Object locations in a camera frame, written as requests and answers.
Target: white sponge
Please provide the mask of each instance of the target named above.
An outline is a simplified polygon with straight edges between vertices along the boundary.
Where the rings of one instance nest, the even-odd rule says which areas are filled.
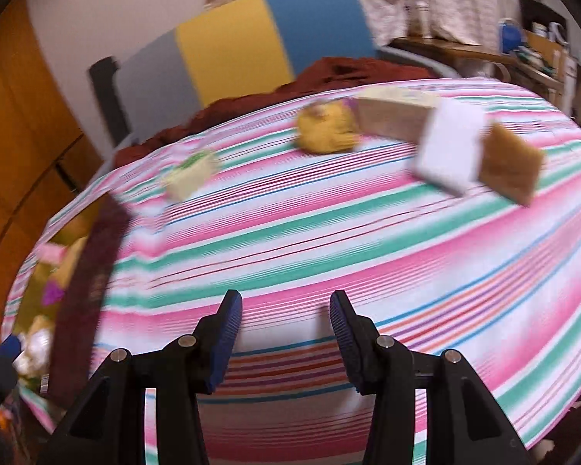
[[[414,160],[416,174],[457,195],[478,180],[486,112],[476,105],[443,99],[432,113]]]

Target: purple object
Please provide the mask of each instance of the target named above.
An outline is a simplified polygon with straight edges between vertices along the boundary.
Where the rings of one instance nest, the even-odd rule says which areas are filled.
[[[50,281],[47,282],[45,288],[43,289],[43,298],[41,303],[44,306],[51,306],[52,304],[56,304],[62,301],[63,297],[64,290],[58,286],[56,281],[50,279]]]

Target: red blanket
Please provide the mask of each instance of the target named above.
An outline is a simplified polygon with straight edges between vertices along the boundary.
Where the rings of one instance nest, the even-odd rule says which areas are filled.
[[[119,150],[116,152],[114,165],[116,168],[125,166],[191,134],[201,133],[246,113],[302,96],[369,83],[430,78],[432,75],[428,70],[416,66],[404,66],[368,57],[324,57],[307,67],[294,82],[280,86],[271,93],[218,100],[199,111],[186,125],[164,129],[142,144]]]

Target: striped tablecloth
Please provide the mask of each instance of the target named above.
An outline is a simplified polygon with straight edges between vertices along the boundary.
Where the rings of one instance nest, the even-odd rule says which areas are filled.
[[[226,289],[243,321],[224,383],[199,400],[216,463],[345,464],[361,460],[373,399],[348,383],[328,318],[345,289],[358,313],[408,347],[456,347],[493,391],[527,446],[581,391],[581,130],[517,86],[484,79],[420,80],[484,107],[546,152],[531,208],[483,186],[454,198],[409,172],[414,147],[365,137],[353,153],[306,155],[293,146],[297,110],[284,103],[161,148],[92,184],[55,215],[40,242],[112,191],[133,221],[96,334],[95,368],[110,350],[161,348],[192,331]],[[170,205],[160,177],[197,148],[222,171]],[[11,291],[14,320],[36,259]],[[25,397],[51,426],[42,400]],[[416,463],[425,457],[426,402],[418,394]],[[154,393],[146,446],[156,463]]]

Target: beige box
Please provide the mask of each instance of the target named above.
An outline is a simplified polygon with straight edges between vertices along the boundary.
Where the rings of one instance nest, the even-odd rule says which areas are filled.
[[[367,87],[354,97],[363,133],[415,144],[441,102],[436,94],[389,85]]]

